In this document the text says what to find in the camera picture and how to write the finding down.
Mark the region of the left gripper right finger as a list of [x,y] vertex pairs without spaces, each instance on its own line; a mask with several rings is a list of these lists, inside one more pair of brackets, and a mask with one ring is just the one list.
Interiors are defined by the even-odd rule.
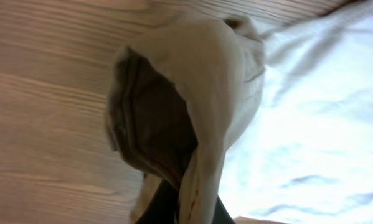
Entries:
[[235,224],[234,219],[227,212],[220,197],[217,197],[212,224]]

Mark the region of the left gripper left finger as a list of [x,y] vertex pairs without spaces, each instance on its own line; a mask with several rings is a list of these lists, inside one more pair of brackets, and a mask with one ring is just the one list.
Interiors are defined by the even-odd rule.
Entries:
[[176,224],[178,195],[178,191],[168,181],[162,180],[136,224]]

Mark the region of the beige shorts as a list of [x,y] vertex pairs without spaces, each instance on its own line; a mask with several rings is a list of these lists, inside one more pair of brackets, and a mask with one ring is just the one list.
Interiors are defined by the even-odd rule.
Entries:
[[177,223],[212,223],[217,197],[254,223],[373,223],[373,1],[286,27],[247,17],[135,37],[113,66],[111,148],[162,180]]

